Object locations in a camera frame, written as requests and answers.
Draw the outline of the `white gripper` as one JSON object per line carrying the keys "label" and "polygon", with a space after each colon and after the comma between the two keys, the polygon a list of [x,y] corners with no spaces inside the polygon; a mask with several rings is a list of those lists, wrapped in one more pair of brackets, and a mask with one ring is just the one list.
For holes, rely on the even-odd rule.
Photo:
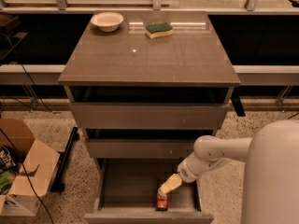
{"label": "white gripper", "polygon": [[185,183],[192,183],[199,179],[201,174],[218,169],[229,162],[230,160],[226,158],[212,160],[202,159],[196,156],[193,152],[178,165],[178,173],[172,174],[158,188],[158,194],[164,196],[172,190],[180,187],[182,181]]}

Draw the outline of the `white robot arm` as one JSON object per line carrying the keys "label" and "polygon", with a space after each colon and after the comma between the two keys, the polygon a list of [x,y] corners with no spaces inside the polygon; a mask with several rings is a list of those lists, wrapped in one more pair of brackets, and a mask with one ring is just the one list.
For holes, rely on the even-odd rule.
{"label": "white robot arm", "polygon": [[241,224],[299,224],[299,121],[269,123],[249,138],[203,135],[165,181],[165,195],[226,164],[245,163]]}

